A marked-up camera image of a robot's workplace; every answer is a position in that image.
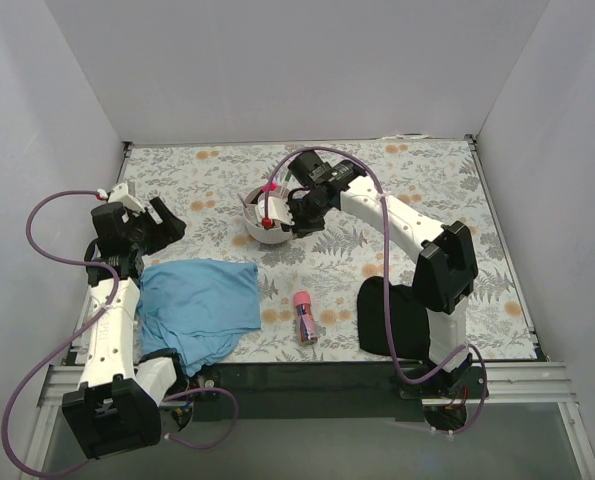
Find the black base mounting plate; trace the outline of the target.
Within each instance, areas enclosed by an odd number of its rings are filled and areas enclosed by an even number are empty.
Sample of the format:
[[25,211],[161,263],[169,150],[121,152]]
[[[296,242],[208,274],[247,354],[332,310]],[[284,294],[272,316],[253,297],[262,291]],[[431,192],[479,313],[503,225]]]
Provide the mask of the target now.
[[441,375],[406,385],[389,362],[220,363],[202,368],[172,387],[221,388],[230,392],[244,420],[391,418],[423,422],[424,406],[451,403],[461,411],[487,392],[482,369],[473,365],[461,378]]

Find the pink capped glue tube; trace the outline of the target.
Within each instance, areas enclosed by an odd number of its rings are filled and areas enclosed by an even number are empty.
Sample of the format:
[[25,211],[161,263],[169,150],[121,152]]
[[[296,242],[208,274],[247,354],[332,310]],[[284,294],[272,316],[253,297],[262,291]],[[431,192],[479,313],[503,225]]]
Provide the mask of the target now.
[[293,296],[296,313],[297,332],[303,345],[312,345],[318,341],[317,324],[312,313],[312,301],[308,292],[299,291]]

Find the light blue cloth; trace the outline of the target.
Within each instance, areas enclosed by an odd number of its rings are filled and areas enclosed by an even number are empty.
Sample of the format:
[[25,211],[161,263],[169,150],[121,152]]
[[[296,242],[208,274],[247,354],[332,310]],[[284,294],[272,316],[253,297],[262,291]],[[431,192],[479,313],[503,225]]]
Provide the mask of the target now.
[[257,266],[211,259],[149,266],[136,315],[142,353],[174,349],[193,376],[261,329]]

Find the pink black highlighter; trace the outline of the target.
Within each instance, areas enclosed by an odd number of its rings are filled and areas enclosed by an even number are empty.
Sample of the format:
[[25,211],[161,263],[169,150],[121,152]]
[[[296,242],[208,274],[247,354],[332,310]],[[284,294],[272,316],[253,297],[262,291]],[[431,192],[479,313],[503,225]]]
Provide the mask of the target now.
[[271,183],[270,185],[266,184],[262,186],[262,192],[266,192],[266,191],[274,191],[277,188],[277,184],[276,183]]

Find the floral patterned table mat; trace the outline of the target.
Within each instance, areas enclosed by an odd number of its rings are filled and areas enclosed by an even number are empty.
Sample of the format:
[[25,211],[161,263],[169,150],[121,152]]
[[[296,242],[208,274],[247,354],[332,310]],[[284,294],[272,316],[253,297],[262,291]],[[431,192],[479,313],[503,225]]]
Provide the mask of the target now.
[[[81,178],[85,189],[115,180],[134,183],[141,201],[160,197],[186,222],[184,238],[148,258],[251,262],[258,267],[261,329],[243,336],[233,363],[353,362],[359,347],[356,296],[368,278],[387,275],[409,284],[412,261],[396,246],[383,248],[379,233],[339,211],[322,232],[278,246],[265,246],[246,231],[242,204],[269,175],[285,179],[280,161],[288,144],[136,147],[123,166]],[[472,233],[479,274],[467,310],[467,335],[487,360],[532,360],[533,333],[523,311],[487,194],[468,143],[457,140],[377,140],[333,143],[324,160],[342,152],[365,162],[385,191],[416,211],[444,223],[460,221]],[[318,341],[303,345],[293,296],[309,293]]]

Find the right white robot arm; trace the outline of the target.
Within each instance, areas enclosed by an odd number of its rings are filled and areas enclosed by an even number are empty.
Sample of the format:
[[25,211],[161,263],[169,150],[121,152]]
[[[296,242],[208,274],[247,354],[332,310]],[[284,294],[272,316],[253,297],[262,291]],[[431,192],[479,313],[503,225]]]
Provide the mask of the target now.
[[415,264],[411,286],[415,301],[426,310],[429,327],[425,374],[408,377],[405,385],[423,386],[441,397],[452,397],[466,384],[472,356],[466,339],[466,310],[478,275],[470,229],[462,222],[445,224],[427,217],[386,193],[377,175],[349,153],[332,166],[306,147],[282,161],[305,194],[290,197],[291,230],[302,238],[325,227],[331,209],[356,217],[383,235],[383,248],[397,245]]

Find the aluminium frame rail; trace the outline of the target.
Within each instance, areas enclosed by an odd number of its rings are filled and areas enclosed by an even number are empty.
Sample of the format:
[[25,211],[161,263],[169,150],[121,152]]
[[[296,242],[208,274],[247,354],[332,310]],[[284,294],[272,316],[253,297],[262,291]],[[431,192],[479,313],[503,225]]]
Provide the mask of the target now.
[[[491,403],[577,402],[563,363],[492,362],[487,363],[486,369]],[[82,366],[51,366],[38,406],[60,406],[63,394],[77,386],[82,371]]]

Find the white round divided organizer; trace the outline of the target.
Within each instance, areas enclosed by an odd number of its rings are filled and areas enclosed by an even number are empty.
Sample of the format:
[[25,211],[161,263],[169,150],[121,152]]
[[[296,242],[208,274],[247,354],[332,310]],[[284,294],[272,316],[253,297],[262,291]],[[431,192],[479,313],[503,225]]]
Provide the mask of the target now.
[[[259,196],[262,193],[262,187],[258,187],[250,191],[245,200],[251,204],[247,209],[243,208],[244,222],[248,233],[258,242],[265,245],[277,245],[284,243],[292,238],[291,227],[283,228],[272,228],[265,230],[261,227],[257,215],[256,207]],[[276,190],[273,191],[273,196],[288,198],[289,190],[283,186],[277,186]]]

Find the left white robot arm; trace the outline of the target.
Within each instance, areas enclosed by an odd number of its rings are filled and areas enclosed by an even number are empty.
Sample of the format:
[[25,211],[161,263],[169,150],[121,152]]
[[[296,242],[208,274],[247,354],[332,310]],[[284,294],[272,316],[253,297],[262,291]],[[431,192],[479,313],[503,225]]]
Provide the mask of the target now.
[[91,212],[95,239],[84,259],[94,309],[87,358],[62,413],[89,459],[153,446],[161,436],[159,406],[182,398],[190,377],[179,352],[164,347],[136,360],[133,333],[143,258],[181,240],[185,223],[154,197],[138,209],[109,199]]

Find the black cloth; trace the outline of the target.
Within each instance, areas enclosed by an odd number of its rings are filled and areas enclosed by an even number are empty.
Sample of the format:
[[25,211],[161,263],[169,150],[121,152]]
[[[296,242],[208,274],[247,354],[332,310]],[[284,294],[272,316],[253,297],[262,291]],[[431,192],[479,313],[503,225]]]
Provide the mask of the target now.
[[[389,356],[383,298],[384,278],[365,280],[357,295],[357,330],[360,349]],[[415,299],[411,287],[389,285],[390,325],[397,356],[404,360],[426,360],[430,330],[426,308]]]

